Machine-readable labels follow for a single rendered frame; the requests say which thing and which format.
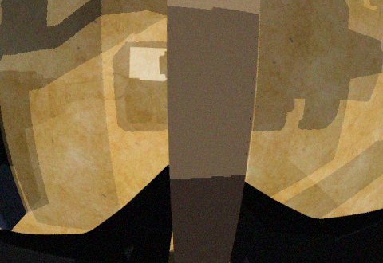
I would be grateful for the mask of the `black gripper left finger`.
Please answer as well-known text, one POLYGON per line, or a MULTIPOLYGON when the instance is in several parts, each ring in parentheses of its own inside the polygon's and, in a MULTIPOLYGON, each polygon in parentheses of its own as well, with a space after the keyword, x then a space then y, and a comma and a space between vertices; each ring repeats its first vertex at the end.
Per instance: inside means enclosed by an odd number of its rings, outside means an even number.
POLYGON ((111 218, 85 234, 0 229, 0 263, 168 263, 169 164, 111 218))

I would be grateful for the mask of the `brown wooden block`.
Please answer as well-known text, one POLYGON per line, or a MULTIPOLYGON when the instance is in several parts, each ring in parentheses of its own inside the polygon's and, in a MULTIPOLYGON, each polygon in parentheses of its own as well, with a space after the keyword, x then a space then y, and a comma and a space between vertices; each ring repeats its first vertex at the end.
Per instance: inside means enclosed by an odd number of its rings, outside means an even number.
POLYGON ((175 263, 175 259, 173 259, 173 251, 172 253, 169 253, 168 263, 175 263))

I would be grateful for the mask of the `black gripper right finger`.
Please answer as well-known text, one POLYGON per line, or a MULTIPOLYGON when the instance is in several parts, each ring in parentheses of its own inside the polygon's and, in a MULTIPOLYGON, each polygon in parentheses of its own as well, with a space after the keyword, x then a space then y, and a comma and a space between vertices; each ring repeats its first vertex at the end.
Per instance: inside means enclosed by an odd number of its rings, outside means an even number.
POLYGON ((383 209, 310 218, 243 184, 230 263, 341 263, 383 244, 383 209))

